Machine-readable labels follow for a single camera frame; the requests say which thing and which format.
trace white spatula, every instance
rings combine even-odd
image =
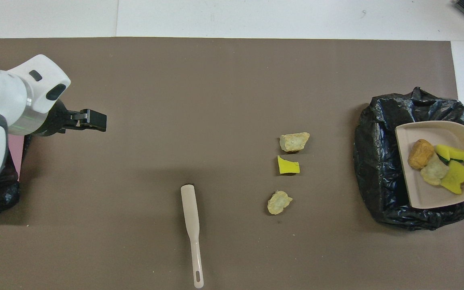
[[[193,278],[195,287],[203,287],[203,273],[201,272],[201,257],[199,253],[199,219],[197,208],[197,197],[195,187],[187,184],[180,188],[182,192],[182,206],[184,207],[184,217],[186,218],[186,229],[191,240],[191,256],[193,259]]]

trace white table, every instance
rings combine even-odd
[[[0,0],[0,38],[113,36],[447,40],[464,103],[450,0]]]

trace black garbage bag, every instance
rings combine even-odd
[[[430,120],[464,125],[464,105],[416,87],[406,95],[374,97],[362,111],[355,129],[355,175],[366,207],[377,222],[414,231],[436,230],[464,219],[464,202],[435,209],[415,209],[409,203],[395,128]]]
[[[24,139],[23,158],[31,140],[30,135],[26,135]],[[13,159],[10,152],[7,152],[5,167],[0,173],[0,213],[19,202],[20,191],[18,174],[13,165]]]

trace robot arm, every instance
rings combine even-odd
[[[105,132],[107,116],[93,110],[68,111],[59,100],[70,85],[68,76],[48,57],[37,55],[0,71],[0,172],[7,134],[48,136],[67,128]]]

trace fried food piece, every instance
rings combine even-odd
[[[278,215],[292,200],[293,198],[289,197],[284,191],[276,191],[267,202],[267,210],[272,215]]]
[[[280,136],[280,148],[286,152],[295,152],[304,149],[305,143],[311,135],[307,132],[287,134]]]
[[[420,175],[425,182],[431,185],[440,185],[441,179],[445,177],[447,172],[449,172],[449,167],[436,154],[433,154],[427,165],[420,170]]]
[[[420,139],[414,143],[409,157],[407,158],[407,163],[414,169],[422,169],[427,165],[427,162],[429,162],[433,154],[436,154],[434,146],[427,142],[427,140]]]

